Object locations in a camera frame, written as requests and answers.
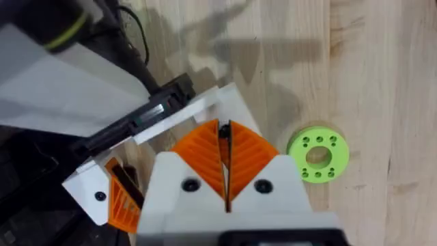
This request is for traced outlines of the white orange right gripper right finger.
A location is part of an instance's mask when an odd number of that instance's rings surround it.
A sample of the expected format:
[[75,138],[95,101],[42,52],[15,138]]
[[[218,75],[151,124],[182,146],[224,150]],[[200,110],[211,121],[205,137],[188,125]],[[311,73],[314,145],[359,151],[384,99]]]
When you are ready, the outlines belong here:
[[229,122],[227,212],[310,213],[305,186],[292,157],[263,137]]

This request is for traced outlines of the white orange right gripper left finger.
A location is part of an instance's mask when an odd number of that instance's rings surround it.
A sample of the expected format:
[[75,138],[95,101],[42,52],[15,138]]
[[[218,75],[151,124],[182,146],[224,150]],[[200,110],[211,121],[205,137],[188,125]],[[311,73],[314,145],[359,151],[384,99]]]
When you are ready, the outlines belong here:
[[219,122],[211,120],[156,156],[137,232],[158,234],[173,216],[224,215],[225,193]]

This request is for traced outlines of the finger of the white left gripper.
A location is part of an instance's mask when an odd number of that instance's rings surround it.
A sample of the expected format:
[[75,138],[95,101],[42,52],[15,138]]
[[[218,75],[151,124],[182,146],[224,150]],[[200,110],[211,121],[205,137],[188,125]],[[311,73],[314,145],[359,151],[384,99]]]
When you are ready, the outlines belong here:
[[214,86],[198,95],[193,102],[201,103],[200,112],[193,116],[196,123],[218,120],[219,126],[222,126],[234,121],[262,136],[235,83],[221,88]]
[[136,233],[144,196],[135,167],[117,158],[90,159],[79,166],[62,186],[98,226],[110,224]]

